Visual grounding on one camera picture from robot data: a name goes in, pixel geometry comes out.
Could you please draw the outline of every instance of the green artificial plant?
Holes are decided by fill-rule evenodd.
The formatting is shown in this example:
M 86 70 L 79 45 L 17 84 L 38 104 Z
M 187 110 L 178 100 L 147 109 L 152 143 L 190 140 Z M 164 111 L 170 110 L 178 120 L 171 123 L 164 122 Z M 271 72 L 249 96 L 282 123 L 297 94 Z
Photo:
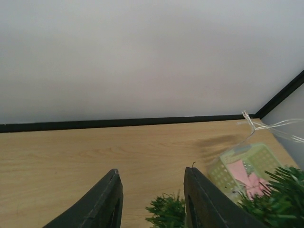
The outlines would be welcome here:
M 186 228 L 185 200 L 180 194 L 162 194 L 151 201 L 151 206 L 146 209 L 153 214 L 146 218 L 153 224 L 153 228 Z
M 241 193 L 242 209 L 270 228 L 304 227 L 304 171 L 294 168 L 277 168 L 264 195 L 249 199 Z

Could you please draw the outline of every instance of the wooden shelf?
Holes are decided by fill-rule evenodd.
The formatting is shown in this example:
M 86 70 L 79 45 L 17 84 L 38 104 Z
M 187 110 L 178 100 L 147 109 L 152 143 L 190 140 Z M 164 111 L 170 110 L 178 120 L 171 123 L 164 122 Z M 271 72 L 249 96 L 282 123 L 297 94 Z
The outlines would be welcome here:
M 145 206 L 181 190 L 186 166 L 207 164 L 250 134 L 239 121 L 0 134 L 0 227 L 42 227 L 80 199 L 110 169 L 123 183 L 122 228 L 150 227 Z M 268 130 L 265 143 L 295 162 Z

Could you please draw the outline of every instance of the transparent plastic wrap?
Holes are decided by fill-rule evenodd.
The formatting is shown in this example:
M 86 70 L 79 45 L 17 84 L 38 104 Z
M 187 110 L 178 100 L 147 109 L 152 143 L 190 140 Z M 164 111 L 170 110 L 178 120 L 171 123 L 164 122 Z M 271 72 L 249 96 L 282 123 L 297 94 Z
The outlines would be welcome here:
M 243 142 L 222 153 L 208 169 L 210 180 L 235 203 L 240 202 L 241 194 L 246 194 L 249 198 L 256 194 L 263 195 L 268 181 L 271 180 L 265 172 L 274 173 L 277 167 L 282 167 L 281 162 L 264 143 L 247 143 L 247 139 L 256 130 L 269 129 L 280 137 L 297 143 L 304 142 L 302 138 L 273 129 L 286 123 L 302 122 L 303 119 L 292 119 L 267 126 L 252 122 L 246 112 L 243 112 L 243 115 L 251 126 L 251 134 Z

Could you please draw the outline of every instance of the light wood grain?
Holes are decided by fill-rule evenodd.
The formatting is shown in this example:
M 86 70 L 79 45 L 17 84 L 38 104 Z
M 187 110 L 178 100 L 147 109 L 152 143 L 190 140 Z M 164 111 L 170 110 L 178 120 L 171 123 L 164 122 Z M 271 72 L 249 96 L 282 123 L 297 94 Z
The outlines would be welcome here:
M 145 206 L 182 190 L 186 166 L 196 162 L 206 173 L 206 164 L 249 134 L 237 121 L 0 134 L 0 227 L 45 225 L 112 168 L 123 183 L 121 227 L 149 227 Z M 267 130 L 249 142 L 296 165 Z

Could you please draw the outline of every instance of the pink paper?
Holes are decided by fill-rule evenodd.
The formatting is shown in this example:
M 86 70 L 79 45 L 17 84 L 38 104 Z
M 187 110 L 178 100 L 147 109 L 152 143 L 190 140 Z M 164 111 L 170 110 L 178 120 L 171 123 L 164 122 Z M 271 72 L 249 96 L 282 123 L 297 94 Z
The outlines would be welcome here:
M 250 185 L 250 181 L 248 179 L 242 160 L 238 160 L 234 163 L 228 164 L 227 167 L 236 180 L 244 183 L 245 185 Z
M 247 176 L 242 160 L 238 160 L 234 163 L 228 164 L 227 167 L 236 180 L 245 184 L 246 192 L 250 199 L 252 199 L 252 196 L 256 194 L 260 196 L 263 195 L 262 190 L 264 190 L 265 188 L 261 185 L 261 183 L 266 185 L 266 180 L 258 177 L 254 172 Z

